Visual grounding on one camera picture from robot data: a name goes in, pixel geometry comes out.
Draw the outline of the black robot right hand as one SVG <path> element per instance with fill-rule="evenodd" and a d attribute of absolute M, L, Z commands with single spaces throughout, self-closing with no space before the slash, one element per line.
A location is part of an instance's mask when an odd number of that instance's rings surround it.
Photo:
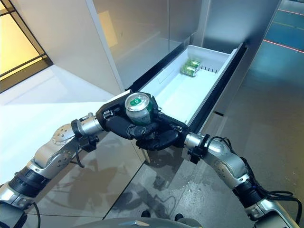
<path fill-rule="evenodd" d="M 151 123 L 144 126 L 136 138 L 136 145 L 149 151 L 160 151 L 170 146 L 184 147 L 190 128 L 181 121 L 165 115 L 159 110 L 155 98 L 151 97 Z"/>

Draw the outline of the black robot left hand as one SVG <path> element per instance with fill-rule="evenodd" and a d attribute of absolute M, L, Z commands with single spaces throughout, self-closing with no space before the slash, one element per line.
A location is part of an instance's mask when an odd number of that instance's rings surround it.
<path fill-rule="evenodd" d="M 131 121 L 124 105 L 125 100 L 131 94 L 132 91 L 128 90 L 111 98 L 99 108 L 95 116 L 105 131 L 113 132 L 129 140 L 141 140 L 155 132 L 158 124 L 138 125 Z"/>

